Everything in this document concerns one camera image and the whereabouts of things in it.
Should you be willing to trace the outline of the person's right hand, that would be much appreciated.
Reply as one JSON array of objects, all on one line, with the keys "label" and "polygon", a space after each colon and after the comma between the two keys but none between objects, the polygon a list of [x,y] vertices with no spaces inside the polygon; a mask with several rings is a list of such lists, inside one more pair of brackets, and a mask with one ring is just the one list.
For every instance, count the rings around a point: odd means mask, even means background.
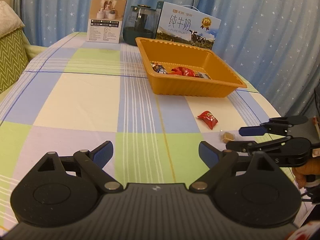
[{"label": "person's right hand", "polygon": [[298,187],[301,189],[306,185],[306,176],[320,175],[320,158],[309,159],[306,164],[300,167],[293,167],[292,172],[295,176]]}]

